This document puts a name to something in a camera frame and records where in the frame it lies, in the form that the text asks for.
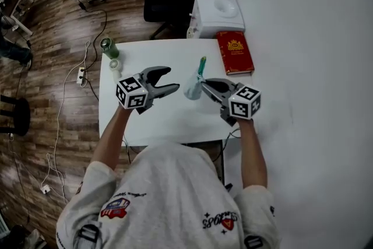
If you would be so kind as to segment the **black stool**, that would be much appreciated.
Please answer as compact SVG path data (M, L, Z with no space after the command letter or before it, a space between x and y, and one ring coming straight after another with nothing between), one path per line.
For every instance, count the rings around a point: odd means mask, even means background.
M13 120L13 127L0 127L0 134L25 136L30 127L30 106L25 98L0 95L0 102L13 105L12 111L0 109L0 115Z

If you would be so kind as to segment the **red hardcover book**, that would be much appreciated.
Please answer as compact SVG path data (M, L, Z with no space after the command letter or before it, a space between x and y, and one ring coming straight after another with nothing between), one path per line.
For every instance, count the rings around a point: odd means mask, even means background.
M226 75L252 73L255 70L242 31L219 31L216 34Z

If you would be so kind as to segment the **clear plastic bag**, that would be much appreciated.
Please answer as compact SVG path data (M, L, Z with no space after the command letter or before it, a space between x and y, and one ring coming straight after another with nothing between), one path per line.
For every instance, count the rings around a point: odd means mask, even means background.
M184 96L189 100L198 100L202 95L202 86L206 82L203 77L205 65L206 57L204 56L200 59L199 66L184 86Z

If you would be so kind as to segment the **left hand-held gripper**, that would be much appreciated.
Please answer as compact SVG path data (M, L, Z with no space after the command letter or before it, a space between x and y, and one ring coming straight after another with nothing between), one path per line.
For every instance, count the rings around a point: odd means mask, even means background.
M170 71L171 68L168 66L153 66L144 69L141 74L120 78L115 91L119 104L124 109L136 109L139 114L142 114L152 106L154 99L175 93L180 88L177 83L157 86L161 77Z

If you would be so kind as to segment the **green drink tumbler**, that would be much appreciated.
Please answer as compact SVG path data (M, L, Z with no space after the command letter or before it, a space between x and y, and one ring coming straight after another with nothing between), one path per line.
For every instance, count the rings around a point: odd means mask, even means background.
M119 57L119 50L113 39L106 37L100 41L100 48L109 59L116 59Z

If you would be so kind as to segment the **white handheld fan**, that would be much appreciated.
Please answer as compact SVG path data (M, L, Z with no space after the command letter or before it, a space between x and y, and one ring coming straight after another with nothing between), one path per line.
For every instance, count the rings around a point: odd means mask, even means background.
M122 65L120 60L111 59L109 63L109 69L112 72L113 80L116 82L121 78Z

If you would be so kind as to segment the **white box with round recess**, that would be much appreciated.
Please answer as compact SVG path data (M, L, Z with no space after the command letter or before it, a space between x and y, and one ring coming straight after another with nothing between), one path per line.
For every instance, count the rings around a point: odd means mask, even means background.
M215 38L219 31L245 31L236 0L195 0L189 27L194 38Z

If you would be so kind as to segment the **person's left forearm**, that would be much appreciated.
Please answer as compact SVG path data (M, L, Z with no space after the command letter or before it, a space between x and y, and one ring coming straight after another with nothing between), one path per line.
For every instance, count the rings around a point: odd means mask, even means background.
M131 113L132 110L118 106L98 141L91 162L101 162L115 170L119 163L122 138Z

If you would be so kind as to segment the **person's right forearm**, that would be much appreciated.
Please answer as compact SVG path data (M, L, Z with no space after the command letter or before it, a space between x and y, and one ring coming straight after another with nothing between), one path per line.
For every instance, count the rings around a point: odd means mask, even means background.
M238 120L241 133L241 177L244 188L254 185L268 187L268 171L254 122Z

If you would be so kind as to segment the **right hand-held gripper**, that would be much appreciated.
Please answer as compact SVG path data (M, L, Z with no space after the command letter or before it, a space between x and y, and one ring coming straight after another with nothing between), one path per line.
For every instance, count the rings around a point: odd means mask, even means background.
M220 116L231 127L237 119L251 120L261 107L262 93L251 85L210 78L202 83L202 91L221 105Z

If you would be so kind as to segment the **white power strip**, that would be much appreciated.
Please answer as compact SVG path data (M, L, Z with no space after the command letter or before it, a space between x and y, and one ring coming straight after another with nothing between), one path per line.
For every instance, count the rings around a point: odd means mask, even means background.
M85 84L84 83L84 80L86 79L85 74L86 74L85 68L80 67L79 70L78 70L78 76L77 76L77 79L76 79L76 83L78 85L83 86Z

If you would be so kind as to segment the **person's white printed t-shirt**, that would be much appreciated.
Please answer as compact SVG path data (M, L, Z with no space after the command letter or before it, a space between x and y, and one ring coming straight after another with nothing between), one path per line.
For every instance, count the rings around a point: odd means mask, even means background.
M101 162L57 221L59 249L279 249L273 198L263 186L231 195L202 150L149 146L121 181Z

